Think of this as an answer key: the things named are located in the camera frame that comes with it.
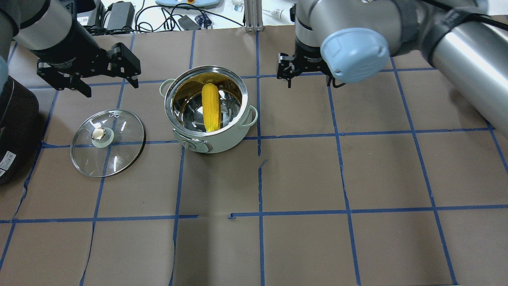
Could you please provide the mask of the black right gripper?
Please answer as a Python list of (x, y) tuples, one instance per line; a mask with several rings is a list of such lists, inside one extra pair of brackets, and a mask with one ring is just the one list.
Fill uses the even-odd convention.
[(321, 72), (326, 76), (328, 87), (342, 87), (341, 83), (336, 83), (336, 79), (332, 76), (328, 65), (321, 56), (319, 47), (296, 42), (292, 56), (279, 53), (277, 60), (277, 79), (286, 80), (289, 89), (292, 87), (292, 79), (294, 77), (307, 72)]

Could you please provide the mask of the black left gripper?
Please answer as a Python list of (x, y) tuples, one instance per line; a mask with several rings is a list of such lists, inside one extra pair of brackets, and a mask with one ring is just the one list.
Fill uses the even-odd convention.
[(91, 87), (84, 78), (105, 75), (126, 79), (139, 88), (140, 60), (123, 43), (111, 50), (100, 47), (46, 49), (37, 51), (37, 75), (55, 89), (72, 89), (91, 98)]

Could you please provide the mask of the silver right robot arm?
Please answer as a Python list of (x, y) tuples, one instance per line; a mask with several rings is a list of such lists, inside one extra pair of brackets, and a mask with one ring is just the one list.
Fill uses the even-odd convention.
[(300, 0), (295, 7), (295, 51), (278, 55), (278, 79), (322, 72), (334, 87), (358, 83), (418, 50), (507, 135), (507, 25), (486, 14), (485, 0)]

